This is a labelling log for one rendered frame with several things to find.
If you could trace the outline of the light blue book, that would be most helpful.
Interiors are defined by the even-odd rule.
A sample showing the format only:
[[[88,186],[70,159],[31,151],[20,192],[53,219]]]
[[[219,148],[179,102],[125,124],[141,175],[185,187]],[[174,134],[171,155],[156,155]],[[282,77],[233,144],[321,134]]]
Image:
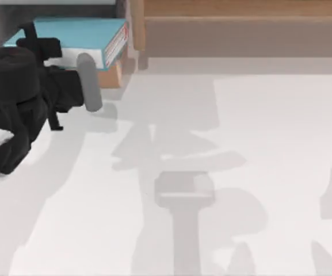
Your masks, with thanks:
[[[39,38],[56,38],[60,41],[61,57],[48,58],[45,66],[73,70],[77,57],[89,54],[96,69],[107,71],[125,48],[129,30],[123,18],[37,18],[34,21]]]

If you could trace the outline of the orange brown box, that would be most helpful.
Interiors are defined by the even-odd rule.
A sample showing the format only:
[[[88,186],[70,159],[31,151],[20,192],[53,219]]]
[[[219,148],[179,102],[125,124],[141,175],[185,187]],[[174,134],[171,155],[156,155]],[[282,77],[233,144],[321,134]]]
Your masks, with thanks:
[[[102,89],[116,89],[121,87],[123,67],[121,60],[117,60],[107,71],[98,71],[98,82]]]

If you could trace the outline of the wooden open shelf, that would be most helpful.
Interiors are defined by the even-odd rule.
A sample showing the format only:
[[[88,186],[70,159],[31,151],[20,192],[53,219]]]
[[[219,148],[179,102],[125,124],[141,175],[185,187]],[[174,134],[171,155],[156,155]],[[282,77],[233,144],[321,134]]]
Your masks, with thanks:
[[[149,58],[332,58],[332,0],[129,0]]]

